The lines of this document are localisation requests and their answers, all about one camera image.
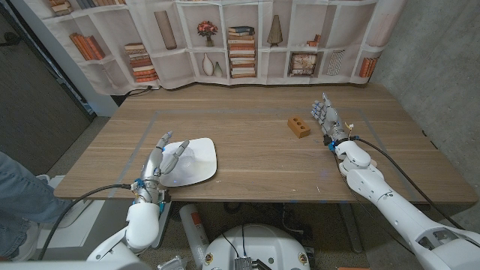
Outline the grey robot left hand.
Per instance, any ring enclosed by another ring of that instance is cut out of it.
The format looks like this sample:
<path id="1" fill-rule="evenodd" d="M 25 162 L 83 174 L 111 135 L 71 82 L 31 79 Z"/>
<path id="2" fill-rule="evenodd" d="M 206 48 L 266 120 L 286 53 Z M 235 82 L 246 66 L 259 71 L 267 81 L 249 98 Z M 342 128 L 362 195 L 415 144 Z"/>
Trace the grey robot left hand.
<path id="1" fill-rule="evenodd" d="M 187 139 L 164 160 L 164 148 L 168 144 L 172 131 L 165 133 L 158 141 L 156 146 L 145 160 L 142 166 L 140 177 L 131 186 L 135 194 L 134 204 L 136 203 L 158 203 L 158 185 L 160 177 L 173 171 L 179 158 L 188 147 L 190 141 Z"/>

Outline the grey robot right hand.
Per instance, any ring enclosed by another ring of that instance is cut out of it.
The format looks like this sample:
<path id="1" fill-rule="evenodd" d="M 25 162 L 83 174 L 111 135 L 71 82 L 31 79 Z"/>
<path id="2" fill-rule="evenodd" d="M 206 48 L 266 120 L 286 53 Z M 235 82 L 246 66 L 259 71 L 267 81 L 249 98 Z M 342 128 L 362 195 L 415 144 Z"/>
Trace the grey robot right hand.
<path id="1" fill-rule="evenodd" d="M 332 102 L 326 93 L 322 94 L 322 101 L 314 101 L 310 114 L 321 127 L 324 142 L 337 146 L 348 140 L 348 135 L 343 128 L 341 117 L 338 111 L 332 106 Z"/>

